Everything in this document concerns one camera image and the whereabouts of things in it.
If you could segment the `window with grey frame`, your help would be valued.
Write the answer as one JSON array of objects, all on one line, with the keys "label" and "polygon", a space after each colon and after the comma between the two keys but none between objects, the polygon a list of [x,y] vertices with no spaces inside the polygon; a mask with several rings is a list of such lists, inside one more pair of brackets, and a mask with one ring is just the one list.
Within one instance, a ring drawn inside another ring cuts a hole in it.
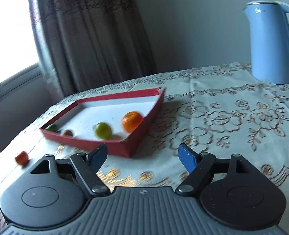
[{"label": "window with grey frame", "polygon": [[0,0],[0,99],[40,75],[29,0]]}]

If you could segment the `blue electric kettle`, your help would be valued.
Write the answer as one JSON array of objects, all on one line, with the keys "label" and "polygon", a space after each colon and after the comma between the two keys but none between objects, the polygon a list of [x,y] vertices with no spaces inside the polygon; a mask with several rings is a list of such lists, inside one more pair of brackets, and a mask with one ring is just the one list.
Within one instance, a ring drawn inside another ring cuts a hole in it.
[{"label": "blue electric kettle", "polygon": [[250,26],[252,75],[271,84],[289,84],[289,4],[252,1],[243,12]]}]

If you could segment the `small brown fruit in box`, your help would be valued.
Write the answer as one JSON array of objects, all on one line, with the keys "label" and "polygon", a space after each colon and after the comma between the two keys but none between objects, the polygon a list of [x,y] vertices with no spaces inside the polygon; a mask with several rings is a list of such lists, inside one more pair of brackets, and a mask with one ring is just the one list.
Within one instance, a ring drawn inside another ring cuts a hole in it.
[{"label": "small brown fruit in box", "polygon": [[73,132],[70,129],[66,129],[66,130],[63,130],[62,135],[73,137]]}]

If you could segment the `brown patterned curtain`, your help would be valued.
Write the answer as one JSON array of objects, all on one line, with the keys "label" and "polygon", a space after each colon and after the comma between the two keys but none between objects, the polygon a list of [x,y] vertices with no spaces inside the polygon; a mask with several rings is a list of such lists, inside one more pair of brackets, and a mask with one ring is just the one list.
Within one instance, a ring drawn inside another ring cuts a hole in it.
[{"label": "brown patterned curtain", "polygon": [[135,0],[29,0],[43,79],[62,98],[155,74]]}]

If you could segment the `green fruit at box corner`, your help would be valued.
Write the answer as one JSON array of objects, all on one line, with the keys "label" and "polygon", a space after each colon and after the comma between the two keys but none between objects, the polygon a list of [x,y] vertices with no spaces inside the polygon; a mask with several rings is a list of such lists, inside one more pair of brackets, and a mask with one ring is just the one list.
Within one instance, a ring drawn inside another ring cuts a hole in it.
[{"label": "green fruit at box corner", "polygon": [[58,127],[56,124],[51,124],[51,125],[47,126],[45,130],[55,133],[55,132],[57,132]]}]

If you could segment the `red shallow cardboard box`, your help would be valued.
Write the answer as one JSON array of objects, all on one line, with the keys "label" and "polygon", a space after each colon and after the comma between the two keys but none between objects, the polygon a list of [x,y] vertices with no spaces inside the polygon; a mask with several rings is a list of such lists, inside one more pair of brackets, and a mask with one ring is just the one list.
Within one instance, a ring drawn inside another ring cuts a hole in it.
[{"label": "red shallow cardboard box", "polygon": [[78,99],[40,130],[52,141],[91,151],[101,143],[108,154],[130,158],[148,132],[166,89],[152,88]]}]

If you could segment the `floral gold white tablecloth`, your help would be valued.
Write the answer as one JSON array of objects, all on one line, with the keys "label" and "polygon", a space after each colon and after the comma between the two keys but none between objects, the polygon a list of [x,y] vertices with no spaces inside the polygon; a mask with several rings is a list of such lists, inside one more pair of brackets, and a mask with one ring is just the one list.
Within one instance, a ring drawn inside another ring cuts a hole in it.
[{"label": "floral gold white tablecloth", "polygon": [[[160,73],[77,93],[51,106],[0,153],[0,194],[21,174],[14,158],[45,153],[68,158],[78,148],[44,138],[40,127],[77,99],[116,92],[162,87],[165,99],[147,136],[130,159],[109,156],[98,176],[116,186],[177,187],[188,173],[177,149],[218,158],[239,153],[254,164],[286,196],[280,227],[289,233],[289,84],[257,81],[248,63],[231,63]],[[0,231],[6,222],[0,212]]]}]

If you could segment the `orange mandarin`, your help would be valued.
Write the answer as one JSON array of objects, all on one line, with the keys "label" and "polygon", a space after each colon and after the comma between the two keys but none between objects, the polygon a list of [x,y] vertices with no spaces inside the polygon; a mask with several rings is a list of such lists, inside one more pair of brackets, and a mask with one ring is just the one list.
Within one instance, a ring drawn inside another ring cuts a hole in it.
[{"label": "orange mandarin", "polygon": [[15,161],[18,165],[26,166],[29,162],[28,154],[25,151],[20,152],[20,154],[15,157]]},{"label": "orange mandarin", "polygon": [[143,116],[137,111],[130,111],[121,119],[121,125],[125,132],[131,133],[143,120]]}]

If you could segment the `orange mandarin in box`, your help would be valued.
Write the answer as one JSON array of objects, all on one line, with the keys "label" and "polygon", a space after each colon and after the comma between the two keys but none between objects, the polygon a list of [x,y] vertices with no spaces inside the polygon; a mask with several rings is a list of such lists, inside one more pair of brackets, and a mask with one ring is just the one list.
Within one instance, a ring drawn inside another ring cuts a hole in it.
[{"label": "orange mandarin in box", "polygon": [[121,119],[121,125],[125,132],[131,133],[143,120],[143,116],[137,111],[130,111]]}]

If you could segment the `green tomato in box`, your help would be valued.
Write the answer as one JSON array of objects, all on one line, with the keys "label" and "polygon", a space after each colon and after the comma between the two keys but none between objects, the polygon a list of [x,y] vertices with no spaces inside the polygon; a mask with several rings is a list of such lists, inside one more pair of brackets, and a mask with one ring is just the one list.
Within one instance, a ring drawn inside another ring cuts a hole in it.
[{"label": "green tomato in box", "polygon": [[94,126],[94,133],[96,134],[98,138],[105,139],[105,140],[110,139],[112,136],[111,127],[107,123],[104,123],[104,122],[97,123]]}]

